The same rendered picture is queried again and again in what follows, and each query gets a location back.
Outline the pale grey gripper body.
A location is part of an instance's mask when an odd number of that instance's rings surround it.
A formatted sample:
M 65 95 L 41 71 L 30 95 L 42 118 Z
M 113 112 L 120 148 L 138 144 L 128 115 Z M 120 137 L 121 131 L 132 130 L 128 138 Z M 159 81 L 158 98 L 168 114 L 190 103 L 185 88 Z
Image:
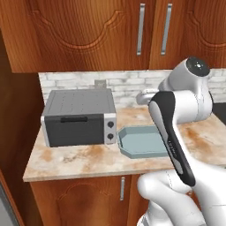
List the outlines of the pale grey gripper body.
M 158 92 L 155 88 L 146 88 L 140 91 L 136 96 L 136 102 L 138 105 L 148 105 L 152 97 Z

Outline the blue-grey tupperware container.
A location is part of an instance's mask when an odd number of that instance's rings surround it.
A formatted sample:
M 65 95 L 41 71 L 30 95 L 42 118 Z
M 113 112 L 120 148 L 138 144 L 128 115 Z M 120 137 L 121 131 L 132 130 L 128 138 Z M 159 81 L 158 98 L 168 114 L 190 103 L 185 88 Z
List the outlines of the blue-grey tupperware container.
M 120 152 L 131 159 L 168 155 L 155 125 L 124 126 L 117 132 Z

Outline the grey fridge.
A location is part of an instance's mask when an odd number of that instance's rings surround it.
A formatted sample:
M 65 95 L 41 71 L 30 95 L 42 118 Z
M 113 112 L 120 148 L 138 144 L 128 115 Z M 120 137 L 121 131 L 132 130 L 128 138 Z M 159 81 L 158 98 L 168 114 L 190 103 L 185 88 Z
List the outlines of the grey fridge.
M 13 226 L 5 204 L 4 190 L 0 183 L 0 226 Z

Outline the black hob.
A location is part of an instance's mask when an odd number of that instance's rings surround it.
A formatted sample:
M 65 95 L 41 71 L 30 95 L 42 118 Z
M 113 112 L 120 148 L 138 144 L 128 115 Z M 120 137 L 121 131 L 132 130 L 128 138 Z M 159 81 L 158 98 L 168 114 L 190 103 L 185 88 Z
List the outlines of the black hob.
M 226 102 L 215 103 L 213 113 L 226 125 Z

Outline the grey toaster oven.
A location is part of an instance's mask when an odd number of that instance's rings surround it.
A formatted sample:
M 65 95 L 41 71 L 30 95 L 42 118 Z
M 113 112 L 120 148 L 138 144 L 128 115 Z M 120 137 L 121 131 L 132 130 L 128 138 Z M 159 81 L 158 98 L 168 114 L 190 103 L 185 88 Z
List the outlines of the grey toaster oven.
M 117 112 L 111 89 L 52 90 L 41 128 L 47 147 L 114 144 Z

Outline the wooden base cupboard door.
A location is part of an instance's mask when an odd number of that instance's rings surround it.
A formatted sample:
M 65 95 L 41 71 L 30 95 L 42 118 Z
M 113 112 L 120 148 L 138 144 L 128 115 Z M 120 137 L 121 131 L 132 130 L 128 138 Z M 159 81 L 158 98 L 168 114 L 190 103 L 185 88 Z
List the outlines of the wooden base cupboard door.
M 120 181 L 125 177 L 124 200 Z M 32 182 L 43 226 L 126 226 L 131 176 Z
M 142 198 L 138 192 L 138 179 L 140 174 L 132 175 L 128 217 L 126 226 L 137 226 L 140 217 L 145 214 L 148 208 L 148 200 Z

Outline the tall wooden side panel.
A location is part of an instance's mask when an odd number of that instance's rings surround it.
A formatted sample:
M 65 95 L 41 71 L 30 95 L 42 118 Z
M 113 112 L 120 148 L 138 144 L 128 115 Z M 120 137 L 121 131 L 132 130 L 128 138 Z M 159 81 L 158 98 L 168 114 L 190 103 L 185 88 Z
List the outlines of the tall wooden side panel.
M 44 102 L 36 73 L 13 73 L 0 31 L 0 184 L 19 226 L 43 226 L 32 188 L 23 175 Z

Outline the grey wall socket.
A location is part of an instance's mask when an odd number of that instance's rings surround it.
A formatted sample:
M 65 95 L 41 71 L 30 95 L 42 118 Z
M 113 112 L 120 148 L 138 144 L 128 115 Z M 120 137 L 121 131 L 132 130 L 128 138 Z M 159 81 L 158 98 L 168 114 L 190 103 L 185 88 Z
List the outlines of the grey wall socket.
M 95 88 L 106 88 L 107 87 L 107 82 L 105 79 L 96 79 L 94 81 L 94 87 Z

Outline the narrow wooden wall cupboard door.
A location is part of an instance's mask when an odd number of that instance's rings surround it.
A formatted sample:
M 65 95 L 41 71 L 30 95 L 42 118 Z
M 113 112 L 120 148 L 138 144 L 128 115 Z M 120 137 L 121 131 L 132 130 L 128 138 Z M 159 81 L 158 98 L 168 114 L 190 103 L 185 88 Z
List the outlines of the narrow wooden wall cupboard door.
M 161 55 L 167 4 L 172 3 L 166 54 Z M 149 68 L 172 69 L 187 57 L 226 68 L 226 0 L 156 0 Z

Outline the wide wooden wall cupboard door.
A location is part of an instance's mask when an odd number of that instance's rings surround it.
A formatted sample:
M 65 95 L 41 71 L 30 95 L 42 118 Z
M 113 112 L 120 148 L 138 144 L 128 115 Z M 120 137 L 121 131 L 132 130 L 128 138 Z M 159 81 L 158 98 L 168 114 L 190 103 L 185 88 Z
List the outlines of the wide wooden wall cupboard door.
M 156 0 L 0 0 L 11 70 L 131 71 L 149 67 Z M 139 5 L 145 6 L 137 56 Z

